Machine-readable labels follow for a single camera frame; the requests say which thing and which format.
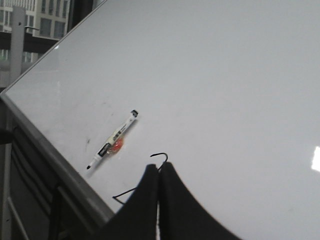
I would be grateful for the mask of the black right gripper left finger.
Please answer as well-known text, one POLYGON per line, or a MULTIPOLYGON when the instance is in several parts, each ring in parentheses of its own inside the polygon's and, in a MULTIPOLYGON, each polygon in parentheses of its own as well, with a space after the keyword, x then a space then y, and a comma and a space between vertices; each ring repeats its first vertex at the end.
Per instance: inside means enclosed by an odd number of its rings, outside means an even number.
POLYGON ((95 240, 156 239, 158 169, 146 166, 144 174, 122 208, 94 235, 95 240))

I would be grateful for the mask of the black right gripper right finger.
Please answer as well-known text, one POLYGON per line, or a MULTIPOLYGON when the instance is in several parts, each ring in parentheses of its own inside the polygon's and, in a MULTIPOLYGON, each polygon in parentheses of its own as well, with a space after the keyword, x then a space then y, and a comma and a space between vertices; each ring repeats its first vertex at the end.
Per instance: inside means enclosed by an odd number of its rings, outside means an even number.
POLYGON ((162 240, 238 240, 194 198, 170 162, 159 173, 159 233, 162 240))

